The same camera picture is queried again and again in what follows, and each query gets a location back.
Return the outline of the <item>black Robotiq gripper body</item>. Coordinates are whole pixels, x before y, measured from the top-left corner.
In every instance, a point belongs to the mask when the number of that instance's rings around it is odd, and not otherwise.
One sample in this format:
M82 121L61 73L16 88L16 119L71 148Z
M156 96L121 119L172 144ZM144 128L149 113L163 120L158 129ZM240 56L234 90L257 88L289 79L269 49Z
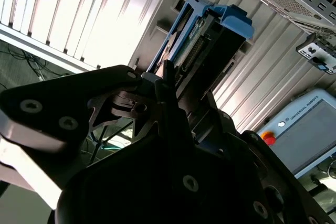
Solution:
M56 223L308 223L312 197L264 147L231 134L211 153L156 136L78 173Z

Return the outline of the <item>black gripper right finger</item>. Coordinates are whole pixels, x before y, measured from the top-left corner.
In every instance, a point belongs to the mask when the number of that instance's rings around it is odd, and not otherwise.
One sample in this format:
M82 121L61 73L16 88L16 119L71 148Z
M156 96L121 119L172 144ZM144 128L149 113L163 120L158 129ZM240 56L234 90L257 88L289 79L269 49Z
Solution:
M207 143L207 223L331 223L332 219L263 140L238 133L207 95L212 132Z

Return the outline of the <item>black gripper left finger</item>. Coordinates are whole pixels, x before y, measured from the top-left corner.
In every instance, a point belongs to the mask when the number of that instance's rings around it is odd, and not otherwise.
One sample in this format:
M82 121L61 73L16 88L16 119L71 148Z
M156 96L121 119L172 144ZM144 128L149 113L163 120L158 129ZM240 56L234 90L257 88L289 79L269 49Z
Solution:
M155 135L173 153L195 147L169 79L118 65L3 91L1 152L75 153L120 118L134 120L134 142Z

